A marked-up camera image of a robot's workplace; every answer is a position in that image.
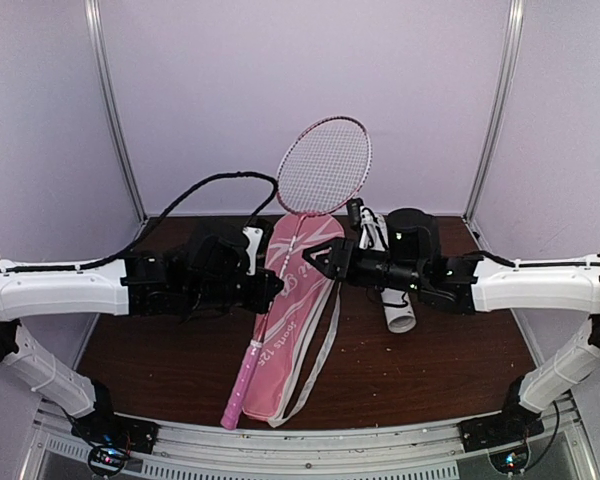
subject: robotic arm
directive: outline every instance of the robotic arm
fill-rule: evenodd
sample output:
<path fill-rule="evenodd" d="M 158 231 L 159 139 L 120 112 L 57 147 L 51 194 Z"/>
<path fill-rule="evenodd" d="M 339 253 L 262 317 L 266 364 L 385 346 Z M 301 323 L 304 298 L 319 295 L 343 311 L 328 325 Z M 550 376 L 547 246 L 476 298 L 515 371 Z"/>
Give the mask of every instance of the robotic arm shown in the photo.
<path fill-rule="evenodd" d="M 359 206 L 349 207 L 350 223 L 359 230 Z M 410 292 L 421 303 L 451 313 L 554 308 L 590 315 L 551 359 L 511 384 L 502 412 L 460 424 L 466 451 L 541 433 L 541 412 L 600 367 L 600 253 L 534 262 L 483 251 L 447 258 L 440 253 L 435 217 L 400 209 L 386 217 L 386 224 L 388 251 L 360 249 L 354 240 L 336 238 L 305 250 L 303 257 L 329 278 Z"/>
<path fill-rule="evenodd" d="M 283 283 L 263 267 L 271 226 L 243 230 L 219 222 L 197 223 L 189 241 L 164 254 L 128 253 L 93 269 L 54 271 L 58 264 L 0 259 L 0 368 L 57 403 L 75 432 L 108 443 L 126 434 L 131 447 L 150 451 L 155 424 L 114 415 L 108 389 L 64 365 L 18 320 L 29 315 L 97 312 L 110 315 L 180 315 L 238 306 L 266 313 Z M 15 273 L 16 267 L 24 272 Z"/>

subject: badminton racket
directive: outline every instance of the badminton racket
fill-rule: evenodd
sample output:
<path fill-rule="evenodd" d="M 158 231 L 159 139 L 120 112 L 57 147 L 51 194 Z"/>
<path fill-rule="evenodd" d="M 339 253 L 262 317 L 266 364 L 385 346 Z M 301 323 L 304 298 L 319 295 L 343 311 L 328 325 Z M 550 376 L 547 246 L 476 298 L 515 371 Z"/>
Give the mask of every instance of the badminton racket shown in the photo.
<path fill-rule="evenodd" d="M 343 207 L 364 184 L 371 167 L 371 140 L 366 128 L 351 117 L 328 117 L 300 134 L 278 168 L 278 201 L 298 216 L 283 262 L 280 278 L 304 220 Z M 269 315 L 256 325 L 233 386 L 221 425 L 233 430 L 238 424 L 244 397 L 260 357 Z"/>

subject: white tube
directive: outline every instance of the white tube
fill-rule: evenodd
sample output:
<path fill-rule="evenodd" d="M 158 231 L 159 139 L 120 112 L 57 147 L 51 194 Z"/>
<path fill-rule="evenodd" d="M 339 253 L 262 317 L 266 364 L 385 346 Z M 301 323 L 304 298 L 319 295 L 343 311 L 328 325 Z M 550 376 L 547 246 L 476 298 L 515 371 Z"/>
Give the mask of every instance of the white tube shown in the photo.
<path fill-rule="evenodd" d="M 376 215 L 377 222 L 374 221 L 373 215 L 367 207 L 362 207 L 362 238 L 360 239 L 360 248 L 368 248 L 369 244 L 373 242 L 371 247 L 373 250 L 384 250 L 382 241 L 378 234 L 378 228 L 384 237 L 385 242 L 388 242 L 387 225 L 382 215 Z M 411 300 L 409 294 L 401 292 L 400 290 L 392 290 L 386 288 L 381 293 L 382 303 L 392 305 L 402 305 L 406 303 L 404 307 L 388 307 L 384 306 L 384 316 L 387 321 L 387 328 L 391 333 L 405 333 L 413 329 L 416 326 L 416 316 L 411 306 Z"/>

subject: pink racket bag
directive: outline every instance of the pink racket bag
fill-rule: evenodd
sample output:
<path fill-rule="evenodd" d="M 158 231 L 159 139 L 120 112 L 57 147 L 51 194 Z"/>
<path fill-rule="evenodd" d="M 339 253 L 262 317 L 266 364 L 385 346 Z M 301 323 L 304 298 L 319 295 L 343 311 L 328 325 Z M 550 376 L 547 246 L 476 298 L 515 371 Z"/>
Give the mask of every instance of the pink racket bag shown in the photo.
<path fill-rule="evenodd" d="M 298 216 L 288 214 L 275 225 L 267 250 L 266 266 L 278 275 L 283 268 L 298 221 Z M 296 405 L 285 417 L 309 343 L 335 283 L 310 266 L 302 258 L 302 251 L 330 238 L 342 236 L 342 226 L 331 215 L 304 220 L 282 272 L 284 289 L 276 296 L 269 313 L 260 359 L 245 396 L 243 412 L 247 416 L 278 427 L 298 413 L 306 403 L 336 337 L 340 297 L 338 292 L 329 331 L 311 374 Z M 264 317 L 257 316 L 256 328 Z"/>

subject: racket strings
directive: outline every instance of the racket strings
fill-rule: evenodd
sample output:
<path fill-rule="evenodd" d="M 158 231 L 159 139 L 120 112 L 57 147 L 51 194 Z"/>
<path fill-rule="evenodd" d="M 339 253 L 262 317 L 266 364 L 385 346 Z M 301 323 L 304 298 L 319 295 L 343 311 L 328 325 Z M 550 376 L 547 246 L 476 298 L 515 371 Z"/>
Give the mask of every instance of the racket strings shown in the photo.
<path fill-rule="evenodd" d="M 370 166 L 371 146 L 364 129 L 332 120 L 302 135 L 279 171 L 279 198 L 293 213 L 330 213 L 355 194 Z"/>

